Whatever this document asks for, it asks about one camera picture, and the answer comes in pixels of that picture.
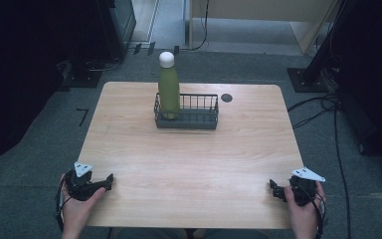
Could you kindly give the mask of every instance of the black metal basket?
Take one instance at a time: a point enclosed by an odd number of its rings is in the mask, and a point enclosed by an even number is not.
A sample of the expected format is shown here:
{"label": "black metal basket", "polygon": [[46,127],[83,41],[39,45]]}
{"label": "black metal basket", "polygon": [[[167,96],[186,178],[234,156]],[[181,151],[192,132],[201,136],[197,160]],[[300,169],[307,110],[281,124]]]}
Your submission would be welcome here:
{"label": "black metal basket", "polygon": [[[179,112],[164,112],[156,94],[154,114],[157,127],[216,129],[219,114],[218,95],[180,94]],[[175,114],[175,119],[164,116]]]}

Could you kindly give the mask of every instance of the human hand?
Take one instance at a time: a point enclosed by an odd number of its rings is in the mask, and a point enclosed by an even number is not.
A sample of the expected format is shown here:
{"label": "human hand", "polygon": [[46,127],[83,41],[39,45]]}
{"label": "human hand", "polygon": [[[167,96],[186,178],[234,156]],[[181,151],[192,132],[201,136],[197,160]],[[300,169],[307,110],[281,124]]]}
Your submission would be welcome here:
{"label": "human hand", "polygon": [[65,182],[62,186],[64,195],[63,215],[64,215],[64,231],[62,234],[63,239],[77,239],[86,227],[90,216],[92,215],[93,208],[96,203],[103,197],[105,193],[104,187],[100,188],[93,194],[87,201],[78,201],[75,198],[69,199],[71,196],[68,193]]}
{"label": "human hand", "polygon": [[[315,182],[317,193],[322,197],[325,203],[325,193],[319,181]],[[289,210],[290,227],[292,228],[296,239],[312,239],[317,228],[317,215],[312,203],[300,207],[294,201],[293,191],[289,186],[285,187],[285,197],[287,209]],[[317,208],[320,208],[321,201],[315,198],[314,202]]]}

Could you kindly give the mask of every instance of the black stand base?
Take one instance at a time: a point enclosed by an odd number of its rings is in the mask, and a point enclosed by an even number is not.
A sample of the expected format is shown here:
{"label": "black stand base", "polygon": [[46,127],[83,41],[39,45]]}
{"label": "black stand base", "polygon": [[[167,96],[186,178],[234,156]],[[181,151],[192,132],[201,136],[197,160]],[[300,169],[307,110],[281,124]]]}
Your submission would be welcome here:
{"label": "black stand base", "polygon": [[322,77],[311,83],[303,78],[304,71],[305,69],[301,68],[287,68],[287,74],[297,93],[328,93],[327,85]]}
{"label": "black stand base", "polygon": [[67,63],[61,71],[64,81],[60,91],[68,91],[69,88],[96,88],[101,77],[101,71],[74,71],[71,64]]}

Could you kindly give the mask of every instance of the gray carpet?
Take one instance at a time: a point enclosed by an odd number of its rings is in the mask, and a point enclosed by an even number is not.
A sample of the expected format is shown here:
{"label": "gray carpet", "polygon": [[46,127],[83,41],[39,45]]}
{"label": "gray carpet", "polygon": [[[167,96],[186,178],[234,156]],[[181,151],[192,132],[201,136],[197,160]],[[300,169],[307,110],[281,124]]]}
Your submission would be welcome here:
{"label": "gray carpet", "polygon": [[[156,82],[159,53],[150,56],[145,51],[137,55],[128,53],[119,67],[102,74],[96,89],[54,93],[22,141],[0,157],[0,238],[61,237],[53,218],[54,196],[60,175],[72,167],[80,154],[103,84]],[[304,68],[310,60],[310,57],[181,52],[176,56],[176,69],[183,83],[278,85],[290,107],[324,95],[297,94],[288,79],[287,68]],[[81,126],[84,112],[77,109],[90,110]],[[320,111],[319,102],[313,102],[289,116],[292,123],[297,123]],[[337,130],[350,196],[352,238],[382,238],[382,157],[359,154],[357,139],[343,112],[337,115]],[[327,179],[323,238],[346,238],[345,193],[334,144],[333,113],[322,115],[294,133],[304,164]],[[107,231],[90,227],[83,238],[106,238]],[[289,230],[274,230],[272,236],[292,238]]]}

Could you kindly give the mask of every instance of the wooden surface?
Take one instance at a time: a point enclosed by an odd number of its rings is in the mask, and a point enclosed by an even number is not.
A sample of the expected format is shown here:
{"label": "wooden surface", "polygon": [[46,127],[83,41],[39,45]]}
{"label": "wooden surface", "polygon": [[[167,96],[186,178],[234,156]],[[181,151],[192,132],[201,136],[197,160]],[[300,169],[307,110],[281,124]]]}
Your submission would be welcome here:
{"label": "wooden surface", "polygon": [[[107,83],[79,162],[93,181],[115,180],[91,226],[289,228],[287,206],[269,179],[288,185],[302,167],[277,86],[181,84],[181,93],[218,94],[216,130],[159,129],[157,84]],[[224,103],[223,94],[233,100]]]}

